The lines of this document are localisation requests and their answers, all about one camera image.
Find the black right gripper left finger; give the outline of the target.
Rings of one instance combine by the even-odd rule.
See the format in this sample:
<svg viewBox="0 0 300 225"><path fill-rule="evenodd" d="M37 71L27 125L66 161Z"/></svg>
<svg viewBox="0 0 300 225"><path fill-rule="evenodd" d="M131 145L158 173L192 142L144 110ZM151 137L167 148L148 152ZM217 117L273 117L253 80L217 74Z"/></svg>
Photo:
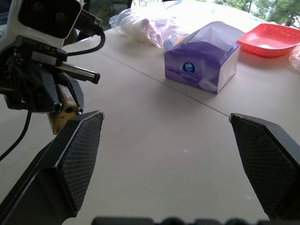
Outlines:
<svg viewBox="0 0 300 225"><path fill-rule="evenodd" d="M62 225L77 216L96 164L104 113L70 119L0 204L0 225Z"/></svg>

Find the red plastic tray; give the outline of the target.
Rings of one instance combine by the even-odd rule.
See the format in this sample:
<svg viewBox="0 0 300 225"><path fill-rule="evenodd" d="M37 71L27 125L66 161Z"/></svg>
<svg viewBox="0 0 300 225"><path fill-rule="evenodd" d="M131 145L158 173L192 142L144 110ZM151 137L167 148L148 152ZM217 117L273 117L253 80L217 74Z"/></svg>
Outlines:
<svg viewBox="0 0 300 225"><path fill-rule="evenodd" d="M243 34L237 41L241 49L267 58L283 56L300 44L300 30L262 23Z"/></svg>

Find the purple tissue pack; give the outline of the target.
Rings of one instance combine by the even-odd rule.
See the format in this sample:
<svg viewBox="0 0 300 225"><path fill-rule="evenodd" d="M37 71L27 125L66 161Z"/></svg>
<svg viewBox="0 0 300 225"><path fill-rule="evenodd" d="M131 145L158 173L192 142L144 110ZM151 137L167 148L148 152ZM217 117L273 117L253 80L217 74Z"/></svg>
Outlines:
<svg viewBox="0 0 300 225"><path fill-rule="evenodd" d="M243 31L211 22L165 51L165 77L218 94L236 74Z"/></svg>

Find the blue white roll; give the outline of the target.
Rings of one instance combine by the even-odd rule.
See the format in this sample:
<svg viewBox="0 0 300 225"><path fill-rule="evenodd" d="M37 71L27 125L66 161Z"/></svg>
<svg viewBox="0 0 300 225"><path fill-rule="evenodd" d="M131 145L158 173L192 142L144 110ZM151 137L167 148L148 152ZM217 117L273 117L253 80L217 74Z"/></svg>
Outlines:
<svg viewBox="0 0 300 225"><path fill-rule="evenodd" d="M185 36L174 36L164 41L164 49L166 51L171 50L174 46L179 44Z"/></svg>

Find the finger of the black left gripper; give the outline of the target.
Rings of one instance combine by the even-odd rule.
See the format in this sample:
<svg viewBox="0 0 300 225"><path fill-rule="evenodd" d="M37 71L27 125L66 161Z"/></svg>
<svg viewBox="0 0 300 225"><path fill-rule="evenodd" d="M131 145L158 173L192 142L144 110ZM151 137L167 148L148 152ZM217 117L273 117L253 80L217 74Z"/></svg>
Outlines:
<svg viewBox="0 0 300 225"><path fill-rule="evenodd" d="M62 78L61 84L68 87L74 101L76 102L78 106L78 112L80 114L83 113L84 94L78 81L65 72L61 72L61 78Z"/></svg>
<svg viewBox="0 0 300 225"><path fill-rule="evenodd" d="M42 85L42 112L45 113L58 113L61 111L61 102L58 97L56 85L53 75L45 69L42 69L41 74Z"/></svg>

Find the small clear plastic bag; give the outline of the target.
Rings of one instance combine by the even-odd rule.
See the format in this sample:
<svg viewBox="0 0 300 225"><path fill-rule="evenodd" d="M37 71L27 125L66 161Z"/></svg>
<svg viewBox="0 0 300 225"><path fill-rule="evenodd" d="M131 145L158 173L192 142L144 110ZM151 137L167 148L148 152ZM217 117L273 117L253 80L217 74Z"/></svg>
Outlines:
<svg viewBox="0 0 300 225"><path fill-rule="evenodd" d="M291 51L289 62L296 70L300 72L300 44Z"/></svg>

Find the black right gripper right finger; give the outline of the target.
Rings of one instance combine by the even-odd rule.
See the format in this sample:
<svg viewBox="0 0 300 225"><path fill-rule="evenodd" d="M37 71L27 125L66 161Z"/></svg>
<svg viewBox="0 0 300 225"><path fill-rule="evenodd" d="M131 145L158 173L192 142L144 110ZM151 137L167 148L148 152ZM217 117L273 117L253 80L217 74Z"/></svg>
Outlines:
<svg viewBox="0 0 300 225"><path fill-rule="evenodd" d="M244 172L270 220L300 221L300 145L278 124L231 113Z"/></svg>

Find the large clear plastic bag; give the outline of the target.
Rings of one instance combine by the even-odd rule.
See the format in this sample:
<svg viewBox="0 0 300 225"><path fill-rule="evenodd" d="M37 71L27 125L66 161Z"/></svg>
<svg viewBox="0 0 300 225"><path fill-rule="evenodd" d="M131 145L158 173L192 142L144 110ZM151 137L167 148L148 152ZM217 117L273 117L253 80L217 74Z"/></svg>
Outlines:
<svg viewBox="0 0 300 225"><path fill-rule="evenodd" d="M244 33L265 22L229 6L197 0L172 0L125 9L111 17L109 24L113 30L135 41L162 48L167 39L191 34L215 21Z"/></svg>

